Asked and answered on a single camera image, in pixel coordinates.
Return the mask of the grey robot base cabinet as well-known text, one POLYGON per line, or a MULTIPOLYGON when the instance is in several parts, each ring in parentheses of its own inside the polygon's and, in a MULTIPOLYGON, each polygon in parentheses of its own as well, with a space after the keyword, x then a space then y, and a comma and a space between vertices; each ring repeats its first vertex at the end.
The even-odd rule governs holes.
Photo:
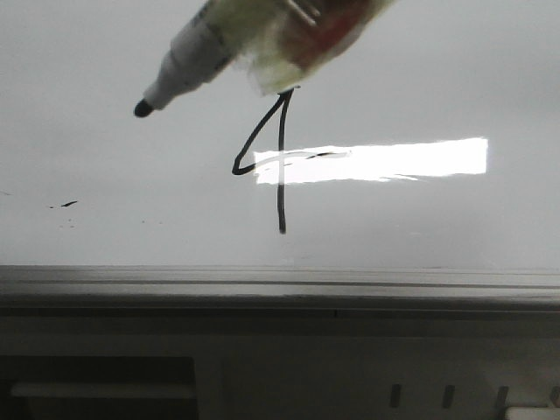
POLYGON ((559 310, 1 312, 4 419, 559 416, 559 310))

